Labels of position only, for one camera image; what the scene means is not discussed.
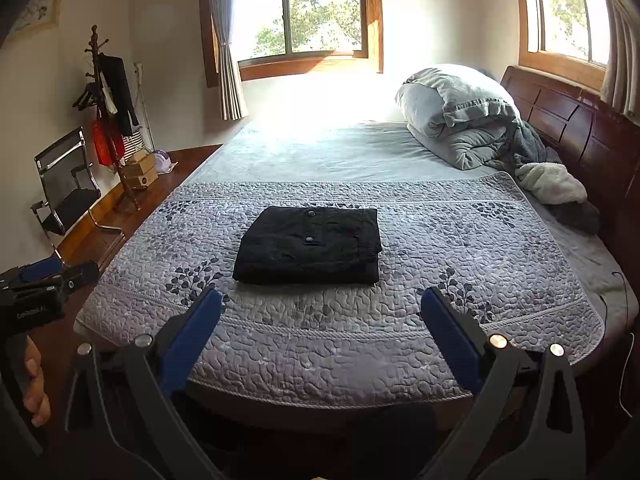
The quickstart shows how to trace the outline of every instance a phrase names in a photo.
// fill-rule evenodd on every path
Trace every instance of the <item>black jacket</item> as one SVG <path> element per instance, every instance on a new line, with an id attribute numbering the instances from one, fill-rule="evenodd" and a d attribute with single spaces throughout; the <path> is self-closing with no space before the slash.
<path id="1" fill-rule="evenodd" d="M 377 282 L 375 209 L 265 209 L 242 237 L 234 279 L 259 285 Z"/>
<path id="2" fill-rule="evenodd" d="M 105 56 L 104 54 L 100 54 L 98 62 L 100 63 L 100 71 L 104 75 L 104 79 L 107 81 L 107 85 L 109 85 L 111 90 L 113 104 L 115 104 L 118 109 L 116 122 L 120 128 L 120 133 L 123 137 L 130 137 L 133 135 L 131 123 L 133 123 L 134 126 L 139 126 L 140 123 L 138 122 L 136 111 L 131 101 L 127 73 L 124 70 L 124 62 L 119 57 Z"/>

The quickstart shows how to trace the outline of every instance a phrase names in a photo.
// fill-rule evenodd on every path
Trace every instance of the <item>chair frame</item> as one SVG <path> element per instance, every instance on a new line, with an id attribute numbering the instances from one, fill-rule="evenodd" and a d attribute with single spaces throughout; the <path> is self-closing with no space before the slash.
<path id="1" fill-rule="evenodd" d="M 50 162 L 49 164 L 47 164 L 43 168 L 40 159 L 47 152 L 50 152 L 50 150 L 54 149 L 55 147 L 59 146 L 60 144 L 63 144 L 64 142 L 69 140 L 71 137 L 78 137 L 78 139 L 79 139 L 78 142 L 74 146 L 72 146 L 71 148 L 66 150 L 65 153 L 60 155 L 58 158 L 56 158 L 55 160 L 53 160 L 52 162 Z M 49 240 L 49 243 L 51 244 L 51 247 L 53 247 L 53 250 L 56 253 L 56 256 L 58 256 L 58 258 L 60 259 L 60 261 L 62 262 L 62 264 L 65 267 L 69 267 L 70 265 L 65 261 L 65 259 L 62 257 L 62 254 L 60 254 L 60 252 L 58 251 L 58 248 L 56 247 L 54 241 L 52 240 L 49 231 L 47 231 L 45 229 L 43 221 L 40 219 L 40 215 L 38 215 L 38 211 L 40 209 L 48 208 L 49 211 L 51 212 L 51 214 L 53 215 L 53 218 L 56 220 L 58 226 L 60 227 L 60 230 L 62 232 L 64 232 L 65 235 L 68 233 L 68 231 L 66 231 L 65 227 L 62 225 L 60 217 L 58 216 L 58 213 L 56 212 L 55 208 L 50 204 L 49 195 L 47 194 L 47 187 L 44 184 L 44 176 L 47 174 L 48 171 L 50 171 L 57 163 L 59 163 L 61 160 L 63 160 L 67 155 L 69 155 L 70 153 L 72 153 L 72 152 L 74 152 L 75 150 L 78 150 L 78 149 L 82 149 L 82 155 L 83 155 L 83 158 L 84 158 L 84 164 L 80 164 L 80 165 L 76 166 L 75 168 L 73 168 L 71 170 L 71 175 L 73 176 L 74 180 L 76 181 L 76 186 L 78 187 L 78 189 L 81 189 L 80 181 L 78 180 L 78 173 L 80 171 L 84 170 L 84 171 L 87 172 L 89 178 L 91 179 L 92 184 L 95 187 L 95 190 L 98 192 L 98 197 L 101 197 L 102 196 L 102 192 L 100 191 L 100 187 L 98 186 L 98 183 L 95 181 L 94 175 L 91 172 L 91 167 L 94 164 L 92 162 L 88 162 L 88 159 L 87 159 L 86 145 L 85 145 L 85 142 L 84 142 L 84 134 L 82 133 L 82 128 L 76 128 L 72 132 L 66 134 L 60 140 L 57 140 L 51 146 L 49 146 L 46 150 L 43 150 L 42 152 L 40 152 L 38 155 L 36 155 L 34 157 L 34 160 L 36 161 L 36 166 L 38 167 L 38 174 L 40 175 L 40 182 L 42 184 L 42 190 L 44 191 L 44 196 L 45 196 L 46 200 L 44 200 L 44 201 L 41 200 L 40 202 L 36 202 L 35 204 L 33 204 L 31 206 L 31 211 L 33 211 L 33 214 L 38 219 L 38 223 L 40 224 L 40 227 L 44 231 L 44 234 L 47 237 L 47 240 Z M 125 235 L 124 235 L 124 232 L 122 231 L 122 228 L 120 228 L 120 227 L 110 226 L 110 225 L 102 225 L 102 224 L 98 223 L 98 221 L 94 217 L 94 213 L 91 211 L 91 207 L 87 210 L 87 212 L 89 213 L 89 218 L 91 218 L 91 221 L 94 223 L 94 225 L 98 229 L 100 229 L 102 231 L 118 233 L 118 237 L 109 245 L 109 247 L 107 248 L 106 252 L 104 253 L 102 258 L 98 262 L 98 266 L 100 267 L 100 271 L 102 271 L 102 270 L 104 270 L 103 266 L 107 263 L 109 257 L 111 256 L 111 253 L 113 253 L 113 250 L 115 248 L 117 248 L 120 245 L 120 243 L 124 240 Z"/>

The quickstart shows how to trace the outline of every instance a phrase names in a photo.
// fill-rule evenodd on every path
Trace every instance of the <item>hand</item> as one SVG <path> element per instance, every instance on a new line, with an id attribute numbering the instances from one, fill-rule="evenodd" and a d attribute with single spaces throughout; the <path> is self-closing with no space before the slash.
<path id="1" fill-rule="evenodd" d="M 24 350 L 24 365 L 27 368 L 31 382 L 22 398 L 24 407 L 33 413 L 31 423 L 39 428 L 51 416 L 49 397 L 44 392 L 44 375 L 40 363 L 42 356 L 35 343 L 27 336 L 27 347 Z"/>

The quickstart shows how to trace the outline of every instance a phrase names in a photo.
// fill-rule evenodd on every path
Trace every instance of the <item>cardboard box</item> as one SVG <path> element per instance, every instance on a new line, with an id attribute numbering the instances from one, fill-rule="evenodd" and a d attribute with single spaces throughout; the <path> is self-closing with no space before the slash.
<path id="1" fill-rule="evenodd" d="M 153 155 L 147 155 L 145 158 L 135 164 L 127 164 L 122 167 L 122 173 L 127 178 L 135 176 L 143 176 L 147 171 L 156 167 L 156 158 Z"/>
<path id="2" fill-rule="evenodd" d="M 131 189 L 146 189 L 151 186 L 152 183 L 158 178 L 158 172 L 156 168 L 151 168 L 144 175 L 132 176 L 127 179 L 127 184 L 131 186 Z"/>
<path id="3" fill-rule="evenodd" d="M 133 155 L 131 155 L 127 159 L 126 164 L 128 164 L 129 166 L 131 166 L 132 164 L 137 164 L 146 156 L 147 156 L 146 150 L 137 150 Z"/>

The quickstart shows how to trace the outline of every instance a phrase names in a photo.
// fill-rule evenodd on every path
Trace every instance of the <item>metal bolt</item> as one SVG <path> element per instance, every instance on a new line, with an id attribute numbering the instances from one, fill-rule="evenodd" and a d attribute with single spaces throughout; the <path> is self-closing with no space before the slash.
<path id="1" fill-rule="evenodd" d="M 503 336 L 502 334 L 493 334 L 489 338 L 489 343 L 491 343 L 492 346 L 495 346 L 496 348 L 505 348 L 505 346 L 507 346 L 507 338 L 505 338 L 505 336 Z"/>
<path id="2" fill-rule="evenodd" d="M 553 343 L 549 347 L 549 350 L 551 350 L 551 353 L 556 357 L 562 357 L 564 355 L 564 348 L 562 348 L 558 343 Z"/>
<path id="3" fill-rule="evenodd" d="M 88 355 L 92 350 L 91 343 L 82 343 L 78 346 L 78 355 Z"/>
<path id="4" fill-rule="evenodd" d="M 138 348 L 146 348 L 151 345 L 154 339 L 149 334 L 141 334 L 134 339 L 134 343 Z"/>

